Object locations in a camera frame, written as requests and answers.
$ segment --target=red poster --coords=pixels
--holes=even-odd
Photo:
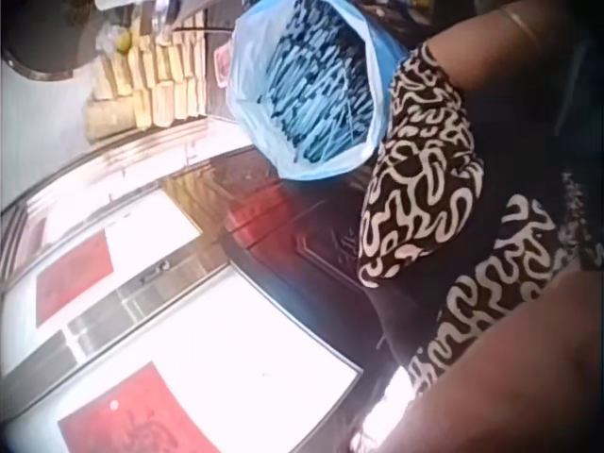
[[[36,288],[36,325],[51,316],[103,278],[113,265],[105,230],[70,250],[39,275]]]
[[[219,453],[149,363],[59,421],[70,453]]]

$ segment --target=black and white patterned blouse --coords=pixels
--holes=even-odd
[[[514,153],[505,138],[475,151],[462,93],[425,44],[400,66],[391,97],[361,214],[359,279],[422,393],[579,250],[601,267],[604,249],[592,237],[579,247],[586,229],[572,173],[537,150]]]

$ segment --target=gold bangle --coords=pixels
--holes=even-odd
[[[541,49],[539,40],[537,39],[537,37],[535,36],[533,31],[530,29],[530,27],[527,24],[525,24],[525,21],[523,21],[522,18],[518,14],[516,14],[509,8],[506,8],[506,6],[507,5],[500,7],[499,10],[501,12],[503,12],[504,15],[508,19],[510,19],[512,22],[514,22],[516,25],[518,25],[522,29],[522,31],[525,32],[527,37],[533,42],[533,44],[535,44],[535,47],[537,47],[538,50]]]

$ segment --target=woman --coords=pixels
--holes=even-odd
[[[523,0],[431,38],[394,76],[359,278],[418,394],[570,262],[602,266],[601,193],[574,156],[516,152],[511,136],[530,128],[481,147],[463,101],[575,31],[560,2]]]

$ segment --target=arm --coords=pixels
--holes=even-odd
[[[556,0],[523,0],[503,9],[507,13],[496,9],[428,41],[432,55],[458,89],[479,89],[568,38],[570,26]]]
[[[600,404],[601,306],[601,273],[561,277],[485,332],[379,453],[539,452],[573,442]]]

